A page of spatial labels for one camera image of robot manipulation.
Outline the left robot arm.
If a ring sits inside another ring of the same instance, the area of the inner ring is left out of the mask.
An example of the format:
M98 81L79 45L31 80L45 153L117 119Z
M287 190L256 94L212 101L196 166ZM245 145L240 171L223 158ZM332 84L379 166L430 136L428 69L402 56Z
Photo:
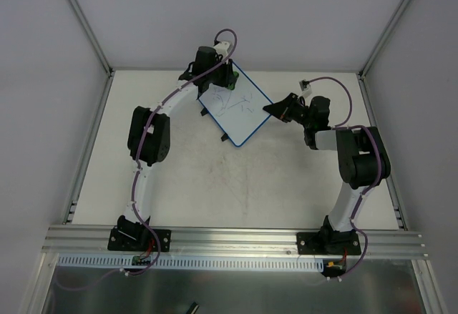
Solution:
M160 250L162 242L152 232L150 200L153 172L170 151L172 113L188 99L198 99L211 84L232 90L238 80L231 55L234 48L226 41L198 48L195 60L178 77L177 89L155 108L135 108L132 114L127 147L135 166L131 198L125 212L112 229L108 249L114 251Z

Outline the blue framed whiteboard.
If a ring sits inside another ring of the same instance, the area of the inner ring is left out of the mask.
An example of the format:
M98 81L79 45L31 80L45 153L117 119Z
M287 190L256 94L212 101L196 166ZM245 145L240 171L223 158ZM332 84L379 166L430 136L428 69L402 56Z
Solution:
M233 69L234 90L211 84L198 101L233 145L242 147L266 123L270 115L263 108L273 102L237 64Z

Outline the green whiteboard eraser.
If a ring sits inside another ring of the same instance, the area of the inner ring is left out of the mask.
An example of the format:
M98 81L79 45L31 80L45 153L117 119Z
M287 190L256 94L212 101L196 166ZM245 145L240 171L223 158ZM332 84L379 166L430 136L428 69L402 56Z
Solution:
M233 72L229 77L228 77L228 89L229 90L234 90L236 82L238 80L239 73Z

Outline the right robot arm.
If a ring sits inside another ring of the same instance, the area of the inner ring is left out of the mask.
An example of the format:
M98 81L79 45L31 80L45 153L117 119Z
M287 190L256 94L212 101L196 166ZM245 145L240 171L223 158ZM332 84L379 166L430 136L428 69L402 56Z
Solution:
M376 127L331 128L330 99L313 97L304 105L291 93L263 110L282 122L303 127L304 141L312 150L335 151L342 186L331 212L318 232L300 232L296 244L300 255L360 255L356 219L366 195L391 172L391 164Z

